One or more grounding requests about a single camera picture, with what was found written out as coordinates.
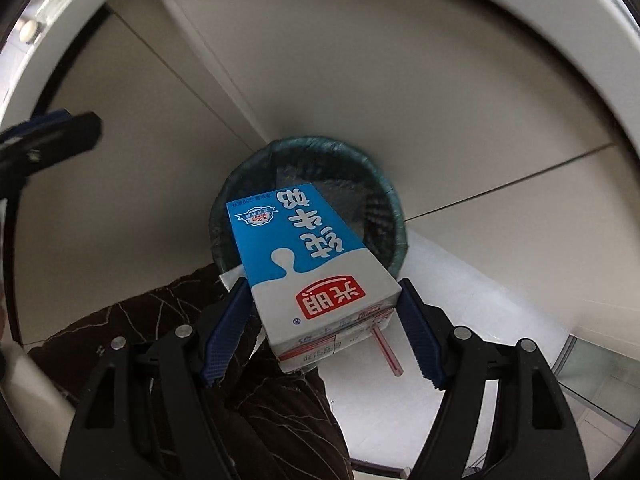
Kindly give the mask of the blue white milk carton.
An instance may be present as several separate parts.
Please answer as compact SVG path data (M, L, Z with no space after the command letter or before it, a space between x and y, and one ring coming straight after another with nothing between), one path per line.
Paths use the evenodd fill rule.
M311 184L227 206L244 276L282 372L313 366L393 316L400 286Z

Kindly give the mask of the green lined trash bin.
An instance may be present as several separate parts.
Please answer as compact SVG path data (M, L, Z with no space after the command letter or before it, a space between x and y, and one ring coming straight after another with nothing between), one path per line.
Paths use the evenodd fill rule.
M390 274L399 274L408 240L397 192L365 152L327 136L273 141L229 174L208 220L210 252L219 271L241 263L226 203L304 183L322 194Z

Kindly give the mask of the dark patterned trousers leg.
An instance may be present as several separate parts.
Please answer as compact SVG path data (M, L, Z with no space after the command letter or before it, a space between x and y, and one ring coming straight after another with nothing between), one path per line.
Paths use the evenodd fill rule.
M112 304L32 349L76 418L77 479L349 479L315 368L285 373L246 285L216 266Z

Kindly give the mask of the pink drinking straw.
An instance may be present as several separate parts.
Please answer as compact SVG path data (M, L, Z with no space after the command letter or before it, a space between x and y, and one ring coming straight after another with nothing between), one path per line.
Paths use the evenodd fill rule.
M376 343L378 344L378 348L380 348L382 355L386 359L386 362L390 367L390 370L392 371L395 377L400 377L402 374L404 374L404 369L402 368L399 360L397 359L395 352L393 352L392 347L384 337L382 330L380 330L380 328L377 325L373 325L371 332L374 339L376 340Z

